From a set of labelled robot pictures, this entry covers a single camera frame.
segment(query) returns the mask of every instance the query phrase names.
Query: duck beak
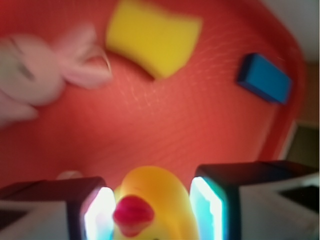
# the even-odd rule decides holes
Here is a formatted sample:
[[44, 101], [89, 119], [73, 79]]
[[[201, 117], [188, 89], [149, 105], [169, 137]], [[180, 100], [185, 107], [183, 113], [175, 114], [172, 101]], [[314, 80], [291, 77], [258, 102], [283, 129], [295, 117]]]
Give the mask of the duck beak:
[[133, 238], [148, 227], [154, 220], [152, 207], [142, 198], [129, 195], [121, 199], [113, 213], [113, 220], [121, 233]]

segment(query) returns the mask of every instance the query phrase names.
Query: sponge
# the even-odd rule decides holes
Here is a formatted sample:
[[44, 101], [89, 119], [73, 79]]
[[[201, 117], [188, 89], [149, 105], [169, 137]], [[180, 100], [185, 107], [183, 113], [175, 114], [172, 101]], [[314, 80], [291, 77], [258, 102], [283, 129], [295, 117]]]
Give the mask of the sponge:
[[170, 13], [139, 0], [121, 0], [106, 31], [106, 47], [155, 79], [163, 79], [186, 65], [201, 29], [199, 17]]

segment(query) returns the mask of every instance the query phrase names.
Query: rubber duck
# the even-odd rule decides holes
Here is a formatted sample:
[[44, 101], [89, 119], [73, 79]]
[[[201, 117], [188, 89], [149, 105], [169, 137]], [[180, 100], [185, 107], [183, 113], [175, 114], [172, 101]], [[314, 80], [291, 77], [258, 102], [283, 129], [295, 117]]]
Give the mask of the rubber duck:
[[114, 240], [199, 239], [188, 191], [171, 172], [135, 168], [114, 192]]

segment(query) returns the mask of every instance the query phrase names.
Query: red plastic surface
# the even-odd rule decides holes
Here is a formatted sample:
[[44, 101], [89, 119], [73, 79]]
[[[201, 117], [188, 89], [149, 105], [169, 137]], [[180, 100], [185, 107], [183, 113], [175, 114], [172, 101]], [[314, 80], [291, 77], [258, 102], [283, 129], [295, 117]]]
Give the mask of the red plastic surface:
[[[164, 167], [188, 187], [199, 164], [279, 157], [305, 88], [301, 52], [257, 0], [155, 0], [203, 17], [188, 64], [154, 82], [140, 67], [108, 53], [113, 81], [97, 90], [68, 85], [39, 108], [39, 119], [0, 131], [0, 187], [53, 179], [65, 170], [102, 176], [116, 187], [131, 169]], [[31, 33], [51, 42], [82, 21], [99, 43], [116, 0], [0, 1], [0, 36]], [[268, 103], [236, 84], [243, 56], [265, 55], [293, 80], [287, 105]]]

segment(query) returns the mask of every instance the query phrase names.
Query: glowing light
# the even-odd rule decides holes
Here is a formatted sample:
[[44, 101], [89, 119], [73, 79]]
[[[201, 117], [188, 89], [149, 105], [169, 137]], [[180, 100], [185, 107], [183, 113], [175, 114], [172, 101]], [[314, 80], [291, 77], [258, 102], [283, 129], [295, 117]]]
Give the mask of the glowing light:
[[222, 240], [223, 201], [202, 177], [192, 180], [190, 202], [197, 220], [200, 239]]
[[85, 232], [88, 240], [112, 240], [116, 209], [114, 192], [102, 187], [84, 214]]

